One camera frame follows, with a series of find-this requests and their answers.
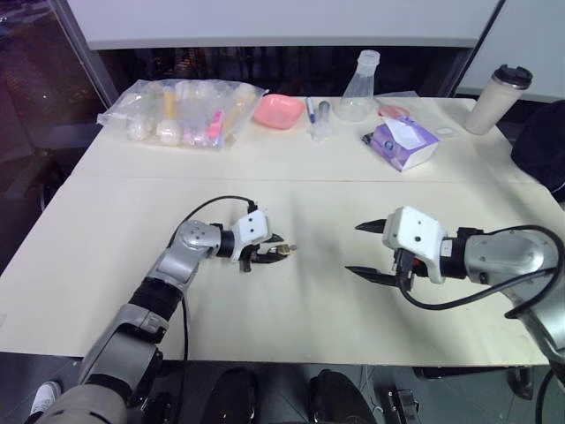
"purple tissue box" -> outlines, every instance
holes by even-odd
[[[399,171],[427,161],[438,147],[438,138],[409,117],[385,117],[375,128],[369,146]]]

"pink plastic bowl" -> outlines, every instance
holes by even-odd
[[[286,130],[298,121],[304,107],[304,102],[294,97],[266,95],[261,99],[253,117],[264,126]]]

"clear plastic bag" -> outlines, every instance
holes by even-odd
[[[122,125],[132,140],[221,148],[237,137],[266,92],[220,79],[140,79],[97,122]]]

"white wall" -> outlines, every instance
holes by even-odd
[[[525,100],[565,98],[565,1],[507,0],[457,92],[480,93],[501,64],[533,73]]]
[[[68,0],[90,49],[472,47],[496,0]]]

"erlenmeyer flask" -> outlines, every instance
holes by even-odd
[[[335,114],[346,121],[364,121],[374,110],[374,72],[379,64],[380,53],[363,50],[357,59],[357,69],[342,98],[335,106]]]

